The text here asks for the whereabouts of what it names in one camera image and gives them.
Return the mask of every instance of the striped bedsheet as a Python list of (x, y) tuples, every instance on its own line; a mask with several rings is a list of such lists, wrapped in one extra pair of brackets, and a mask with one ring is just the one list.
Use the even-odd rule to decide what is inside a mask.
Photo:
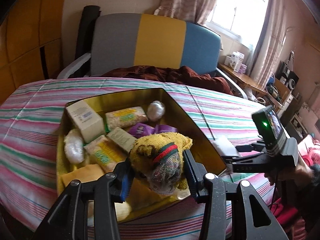
[[(116, 91), (165, 89), (209, 140), (221, 135), (240, 145), (258, 139), (251, 113), (261, 105), (209, 90), (134, 79), (45, 80), (18, 88), (0, 107), (0, 201), (17, 220), (35, 230), (57, 198), (57, 129), (67, 102)], [(228, 174), (225, 181), (248, 179), (264, 201), (273, 187), (263, 174)], [(122, 239), (198, 239), (204, 205), (187, 198), (174, 206), (119, 226)], [(231, 230), (231, 205), (227, 206)], [(94, 236), (89, 230), (89, 238)]]

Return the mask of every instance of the white plastic bag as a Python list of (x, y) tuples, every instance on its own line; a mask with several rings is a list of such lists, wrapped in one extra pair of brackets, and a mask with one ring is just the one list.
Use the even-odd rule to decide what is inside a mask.
[(164, 104), (156, 100), (156, 101), (153, 101), (148, 106), (147, 117), (152, 122), (156, 122), (164, 115), (164, 112), (165, 112)]
[(77, 129), (71, 130), (64, 138), (64, 152), (72, 164), (84, 161), (83, 138)]

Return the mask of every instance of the human hand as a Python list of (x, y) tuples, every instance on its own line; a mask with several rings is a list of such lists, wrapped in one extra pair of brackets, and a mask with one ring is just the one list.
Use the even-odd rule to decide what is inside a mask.
[[(270, 173), (265, 173), (264, 176), (268, 178), (270, 185), (275, 183), (276, 171), (273, 170)], [(305, 186), (311, 183), (313, 178), (313, 171), (304, 162), (301, 155), (298, 155), (298, 163), (294, 168), (285, 168), (278, 172), (278, 180), (290, 180), (292, 179), (297, 185), (298, 189), (303, 189)]]

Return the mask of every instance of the metal screw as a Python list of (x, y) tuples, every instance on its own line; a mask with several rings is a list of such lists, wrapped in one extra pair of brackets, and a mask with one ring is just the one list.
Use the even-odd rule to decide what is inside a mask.
[(205, 177), (207, 178), (207, 179), (215, 179), (217, 176), (216, 175), (214, 175), (213, 173), (206, 173), (205, 174)]
[(244, 186), (244, 187), (249, 187), (250, 186), (250, 182), (244, 179), (244, 180), (241, 180), (241, 185)]
[(72, 180), (72, 181), (70, 182), (71, 186), (78, 186), (79, 183), (80, 183), (80, 181), (77, 180), (77, 179), (74, 179), (74, 180)]
[(106, 177), (107, 177), (108, 179), (113, 179), (115, 176), (116, 176), (116, 175), (115, 175), (114, 173), (112, 173), (112, 172), (108, 172), (108, 173), (106, 174)]

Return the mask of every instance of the purple soap wrapper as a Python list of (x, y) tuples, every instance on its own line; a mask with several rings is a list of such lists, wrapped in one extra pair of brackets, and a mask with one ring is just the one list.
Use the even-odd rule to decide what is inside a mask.
[(147, 125), (144, 123), (137, 123), (136, 125), (134, 125), (133, 127), (130, 128), (128, 133), (133, 135), (135, 138), (140, 138), (143, 136), (153, 134), (154, 131), (155, 131), (155, 129), (150, 125)]
[(163, 132), (178, 132), (178, 129), (166, 124), (157, 124), (155, 128), (155, 133)]

